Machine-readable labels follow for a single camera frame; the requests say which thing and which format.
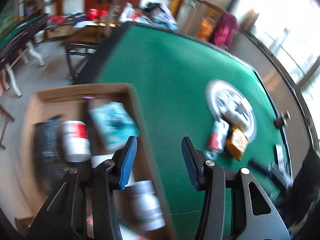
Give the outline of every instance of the red and white can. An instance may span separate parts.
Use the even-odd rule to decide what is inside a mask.
[[[62,141],[67,162],[85,162],[90,160],[90,142],[84,122],[64,122]]]

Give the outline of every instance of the yellow package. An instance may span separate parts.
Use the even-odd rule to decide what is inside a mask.
[[[249,139],[236,126],[232,126],[232,135],[226,141],[226,148],[231,155],[239,162]]]

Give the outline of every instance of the green felt surface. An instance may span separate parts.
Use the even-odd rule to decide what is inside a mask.
[[[2,49],[2,47],[4,45],[7,44],[7,42],[9,42],[15,35],[17,35],[19,32],[21,32],[22,30],[24,30],[28,25],[30,25],[31,23],[35,22],[37,19],[41,18],[43,15],[39,15],[37,17],[33,17],[31,19],[28,19],[25,22],[20,22],[17,25],[15,25],[10,31],[8,31],[1,39],[0,39],[0,49]]]
[[[281,133],[273,125],[276,113],[255,73],[209,46],[172,33],[133,26],[114,48],[96,80],[127,82],[137,89],[179,239],[184,234],[191,237],[196,230],[204,197],[190,184],[181,139],[189,136],[196,149],[206,149],[213,118],[204,90],[214,79],[235,86],[249,100],[257,120],[257,136],[241,162],[224,154],[217,163],[235,171],[246,167],[252,157],[269,164],[275,161],[275,144],[283,146],[287,162]],[[254,171],[253,174],[262,187],[276,190],[269,179]],[[230,230],[230,207],[227,196],[225,236]]]

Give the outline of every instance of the cardboard box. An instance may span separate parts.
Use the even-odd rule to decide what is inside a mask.
[[[36,216],[47,198],[46,192],[36,183],[33,164],[34,124],[44,122],[58,114],[63,114],[67,120],[82,121],[84,119],[84,103],[82,99],[84,96],[95,97],[97,102],[116,101],[123,103],[126,111],[137,124],[140,135],[137,138],[138,149],[132,170],[136,181],[153,181],[166,221],[165,227],[142,236],[148,239],[175,239],[173,223],[149,143],[139,99],[135,88],[129,84],[109,83],[66,86],[39,91],[30,99],[22,129],[21,165],[25,179],[22,187],[33,216]],[[102,155],[105,152],[100,150],[98,154]],[[115,191],[115,193],[117,212],[125,220],[129,220],[130,225],[135,227],[136,225],[128,206],[128,192],[124,190],[122,192]]]

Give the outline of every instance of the metal screw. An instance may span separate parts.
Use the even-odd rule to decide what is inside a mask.
[[[241,169],[241,172],[242,172],[243,174],[246,174],[246,175],[248,175],[248,174],[250,173],[249,169],[247,169],[247,168],[242,168],[242,169]]]
[[[214,161],[211,161],[211,160],[205,161],[205,164],[207,164],[207,166],[210,166],[210,167],[215,165]]]
[[[71,168],[71,169],[69,170],[69,172],[70,172],[71,174],[76,174],[76,173],[78,172],[78,168],[77,168],[77,167],[73,167],[73,168]]]
[[[106,160],[104,161],[104,165],[111,166],[113,164],[113,160]]]

